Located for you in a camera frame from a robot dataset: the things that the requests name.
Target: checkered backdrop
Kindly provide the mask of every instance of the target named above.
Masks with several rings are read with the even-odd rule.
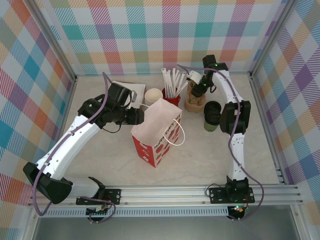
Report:
[[[281,0],[281,3],[278,7],[278,9],[276,10],[276,13],[275,15],[273,16],[273,19],[267,29],[267,31],[265,32],[264,34],[264,37],[260,43],[260,46],[258,48],[258,50],[256,51],[255,55],[254,55],[254,58],[253,58],[253,61],[250,65],[250,68],[249,68],[249,72],[252,72],[252,70],[254,69],[256,63],[257,63],[257,60],[259,59],[260,57],[260,54],[261,54],[261,51],[264,49],[264,47],[266,46],[266,43],[268,42],[269,38],[270,38],[270,34],[273,32],[273,30],[275,29],[276,27],[276,23],[277,21],[279,20],[279,17],[281,16],[281,13],[283,12],[283,10],[285,9],[285,6],[286,6],[286,3],[288,2],[288,0]]]
[[[0,239],[20,234],[23,173],[55,144],[72,82],[22,0],[0,0]]]
[[[320,0],[299,1],[257,78],[285,172],[320,239]]]
[[[247,72],[285,2],[37,0],[74,71],[86,75],[201,67],[207,54]]]

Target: white paper cup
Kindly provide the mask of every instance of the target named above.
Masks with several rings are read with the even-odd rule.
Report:
[[[148,91],[146,91],[144,95],[145,103],[148,106],[151,106],[159,99],[162,99],[164,95],[162,94],[162,91],[157,88],[151,88]]]

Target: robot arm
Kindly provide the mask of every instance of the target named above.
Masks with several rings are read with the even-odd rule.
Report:
[[[230,79],[229,69],[224,62],[217,63],[214,55],[207,55],[203,58],[202,62],[204,68],[218,70],[224,76],[211,70],[205,70],[203,76],[198,72],[191,71],[187,77],[196,83],[191,90],[191,94],[196,98],[199,98],[205,94],[209,88],[211,90],[214,86],[223,93],[225,105],[220,117],[220,129],[223,133],[229,134],[232,138],[230,141],[231,151],[237,161],[244,168],[244,139],[246,129],[249,125],[251,104],[249,101],[244,101],[237,92]],[[240,103],[240,114],[235,132],[232,135],[232,131],[236,123],[236,116],[238,114],[238,102],[236,101],[235,96]],[[231,154],[230,159],[231,167],[229,168],[225,188],[228,198],[230,201],[234,202],[238,199],[244,198],[248,192],[249,183],[246,174],[234,161]]]
[[[144,112],[141,109],[127,109],[127,105],[124,106],[127,98],[132,98],[131,94],[132,92],[129,89],[117,83],[112,83],[108,90],[108,97],[102,111],[80,130],[73,131],[100,109],[105,95],[102,94],[96,98],[85,101],[78,110],[78,116],[75,117],[70,128],[55,146],[43,158],[38,160],[36,164],[28,162],[24,166],[23,172],[32,185],[40,170],[45,166],[43,172],[40,173],[36,189],[53,204],[61,203],[66,197],[83,196],[100,199],[99,195],[101,193],[98,191],[100,189],[103,191],[104,188],[100,187],[101,183],[99,181],[94,178],[71,181],[70,178],[65,179],[64,175],[68,166],[81,148],[102,129],[106,123],[138,125],[144,121]],[[53,154],[51,160],[46,162],[57,146],[59,146],[59,148]]]

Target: metal rail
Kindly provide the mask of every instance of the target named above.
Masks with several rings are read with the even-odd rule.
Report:
[[[291,13],[296,8],[299,0],[288,0],[281,16],[279,17],[279,20],[276,22],[275,27],[270,34],[262,52],[260,53],[260,56],[258,57],[255,66],[253,67],[253,70],[251,72],[251,75],[254,77],[261,67],[264,65],[265,60],[267,59],[272,47],[274,46],[275,42],[278,40],[282,30],[284,29],[286,22],[291,16]]]
[[[122,189],[120,208],[132,207],[200,207],[200,206],[233,206],[234,204],[210,204],[205,195],[208,186],[117,186],[108,189]],[[258,205],[262,191],[258,185],[251,185]],[[263,205],[300,205],[303,199],[296,185],[266,184],[264,187]],[[49,200],[44,196],[37,197],[39,207],[44,208]],[[52,205],[51,208],[79,207],[76,198],[66,198],[62,203]]]
[[[66,104],[65,112],[64,112],[64,114],[63,114],[63,119],[62,119],[62,123],[61,123],[60,129],[59,129],[59,133],[58,133],[57,139],[60,139],[60,138],[64,135],[64,133],[65,133],[65,127],[66,127],[67,119],[68,119],[68,116],[69,116],[71,104],[72,104],[72,101],[73,101],[74,96],[75,96],[77,84],[78,84],[78,82],[77,82],[77,79],[76,79],[76,80],[72,83],[72,87],[71,87],[71,91],[70,91],[70,96],[69,96],[68,102],[67,102],[67,104]]]
[[[274,165],[275,165],[275,170],[277,171],[277,175],[282,177],[282,181],[279,179],[279,182],[289,184],[289,180],[288,180],[288,177],[285,172],[285,167],[284,167],[282,161],[280,160],[280,154],[277,149],[276,141],[272,136],[272,131],[271,131],[270,124],[268,123],[267,114],[264,111],[264,108],[262,105],[262,99],[261,99],[261,96],[259,95],[258,87],[256,85],[255,80],[251,76],[248,76],[248,78],[249,78],[249,83],[250,83],[251,90],[252,90],[252,93],[254,96],[254,100],[256,103],[256,107],[257,107],[258,113],[260,115],[260,119],[261,119],[262,127],[264,130],[264,134],[266,137],[266,141],[269,145],[270,153],[271,153]]]
[[[96,217],[107,217],[114,209],[103,213],[94,213]],[[226,206],[187,206],[187,207],[117,207],[112,217],[143,218],[143,217],[225,217],[228,216]],[[43,218],[83,218],[86,207],[54,207],[49,209]]]
[[[32,17],[35,19],[36,23],[39,25],[41,32],[45,36],[50,47],[53,49],[55,55],[57,56],[61,65],[63,66],[65,72],[68,74],[69,78],[75,82],[77,74],[74,72],[73,68],[71,67],[64,51],[60,47],[58,40],[56,39],[54,33],[52,32],[51,27],[48,25],[38,5],[35,3],[34,0],[25,0],[24,3],[29,9],[30,13],[32,14]]]

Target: paper bag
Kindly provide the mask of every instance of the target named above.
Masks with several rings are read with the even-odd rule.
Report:
[[[144,122],[131,130],[139,157],[156,168],[179,140],[181,116],[180,108],[162,98],[152,104],[144,112]]]

